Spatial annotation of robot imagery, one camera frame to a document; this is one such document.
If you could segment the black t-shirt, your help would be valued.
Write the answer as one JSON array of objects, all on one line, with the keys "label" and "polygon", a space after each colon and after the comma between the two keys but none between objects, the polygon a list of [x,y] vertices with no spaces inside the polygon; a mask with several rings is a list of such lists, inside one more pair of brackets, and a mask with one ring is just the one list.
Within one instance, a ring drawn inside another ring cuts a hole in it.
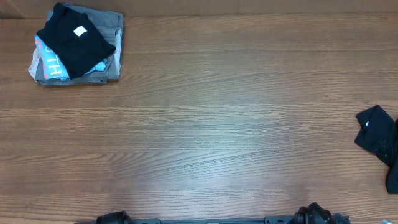
[{"label": "black t-shirt", "polygon": [[37,37],[58,55],[71,79],[82,77],[116,50],[87,14],[60,2],[54,5],[53,15],[37,31]]}]

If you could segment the grey folded garment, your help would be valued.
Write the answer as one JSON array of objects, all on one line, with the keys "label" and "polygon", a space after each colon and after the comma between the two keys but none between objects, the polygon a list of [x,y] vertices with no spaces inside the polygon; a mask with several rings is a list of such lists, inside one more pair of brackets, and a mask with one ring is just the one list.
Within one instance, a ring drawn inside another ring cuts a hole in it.
[{"label": "grey folded garment", "polygon": [[104,39],[116,47],[115,52],[107,58],[103,71],[92,71],[79,78],[64,81],[59,79],[44,78],[44,62],[39,56],[39,50],[35,49],[32,56],[32,63],[28,69],[31,77],[44,86],[50,85],[77,85],[87,83],[107,83],[109,80],[117,80],[121,74],[121,47],[123,34],[123,14],[113,11],[100,11],[83,6],[75,6],[69,3],[66,7],[85,13],[89,20],[99,30]]}]

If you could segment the light blue printed shirt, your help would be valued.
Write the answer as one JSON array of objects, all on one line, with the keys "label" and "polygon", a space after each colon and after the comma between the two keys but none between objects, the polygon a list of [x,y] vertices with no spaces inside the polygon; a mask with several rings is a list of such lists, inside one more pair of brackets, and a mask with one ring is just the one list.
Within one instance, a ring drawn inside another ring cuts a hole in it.
[{"label": "light blue printed shirt", "polygon": [[77,83],[107,82],[108,70],[114,61],[113,56],[95,65],[82,77],[71,79],[59,56],[51,48],[47,47],[44,41],[37,35],[34,38],[36,49],[29,71],[35,81],[43,85],[74,85]]}]

